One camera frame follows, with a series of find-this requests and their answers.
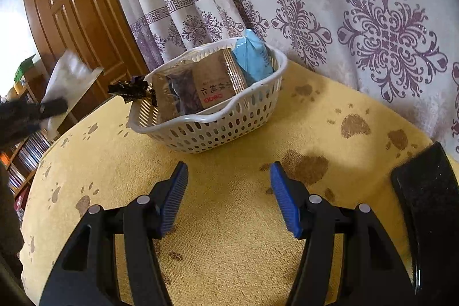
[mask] basket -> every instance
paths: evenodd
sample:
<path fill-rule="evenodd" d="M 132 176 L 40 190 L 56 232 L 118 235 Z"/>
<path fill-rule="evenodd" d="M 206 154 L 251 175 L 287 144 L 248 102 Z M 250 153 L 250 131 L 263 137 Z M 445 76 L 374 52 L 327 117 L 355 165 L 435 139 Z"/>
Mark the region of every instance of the basket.
<path fill-rule="evenodd" d="M 195 62 L 224 49 L 233 49 L 239 37 L 225 39 L 196 47 L 156 68 L 145 77 L 151 87 L 152 75 L 191 59 Z M 128 126 L 139 134 L 146 134 L 173 150 L 200 153 L 237 139 L 259 128 L 276 107 L 282 74 L 287 68 L 287 57 L 267 45 L 274 73 L 241 91 L 232 98 L 197 114 L 187 114 L 159 123 L 158 108 L 149 100 L 136 100 L 129 112 Z"/>

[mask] wall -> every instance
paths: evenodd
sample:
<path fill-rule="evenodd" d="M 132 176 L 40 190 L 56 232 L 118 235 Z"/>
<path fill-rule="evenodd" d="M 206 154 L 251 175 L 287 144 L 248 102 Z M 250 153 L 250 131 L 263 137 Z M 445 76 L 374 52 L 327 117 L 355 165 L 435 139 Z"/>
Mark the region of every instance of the wall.
<path fill-rule="evenodd" d="M 23 0 L 0 0 L 0 95 L 14 84 L 20 62 L 38 52 Z"/>

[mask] table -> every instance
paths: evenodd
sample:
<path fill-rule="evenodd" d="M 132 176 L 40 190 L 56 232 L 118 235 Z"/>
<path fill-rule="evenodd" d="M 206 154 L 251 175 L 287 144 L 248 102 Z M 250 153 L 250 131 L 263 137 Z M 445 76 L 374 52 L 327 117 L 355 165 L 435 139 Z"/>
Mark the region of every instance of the table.
<path fill-rule="evenodd" d="M 335 205 L 369 204 L 410 267 L 389 175 L 431 140 L 381 103 L 289 63 L 268 123 L 198 155 L 134 133 L 126 127 L 129 108 L 121 98 L 105 103 L 54 143 L 40 163 L 20 253 L 26 292 L 35 303 L 90 205 L 126 205 L 168 178 L 180 160 L 189 167 L 188 188 L 173 231 L 155 242 L 175 306 L 285 304 L 304 242 L 286 230 L 270 188 L 268 168 L 276 160 L 291 178 Z M 117 237 L 120 292 L 132 303 L 122 249 Z M 342 240 L 335 249 L 338 262 Z M 338 281 L 339 267 L 327 302 L 336 298 Z"/>

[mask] white curtain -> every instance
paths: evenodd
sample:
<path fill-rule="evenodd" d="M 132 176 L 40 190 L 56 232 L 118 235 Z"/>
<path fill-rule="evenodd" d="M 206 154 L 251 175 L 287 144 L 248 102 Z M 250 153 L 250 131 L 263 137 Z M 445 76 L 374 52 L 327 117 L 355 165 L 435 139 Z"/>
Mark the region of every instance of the white curtain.
<path fill-rule="evenodd" d="M 459 160 L 459 0 L 120 0 L 150 69 L 253 29 L 363 91 Z"/>

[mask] wooden door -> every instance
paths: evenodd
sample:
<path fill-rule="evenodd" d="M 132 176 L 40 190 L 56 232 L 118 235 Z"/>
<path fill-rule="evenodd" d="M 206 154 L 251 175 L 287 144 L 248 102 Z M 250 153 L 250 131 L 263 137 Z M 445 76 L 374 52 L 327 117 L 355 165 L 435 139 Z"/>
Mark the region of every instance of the wooden door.
<path fill-rule="evenodd" d="M 66 49 L 92 69 L 104 68 L 72 111 L 77 120 L 109 97 L 109 84 L 148 73 L 118 0 L 24 0 L 24 4 L 50 74 Z"/>

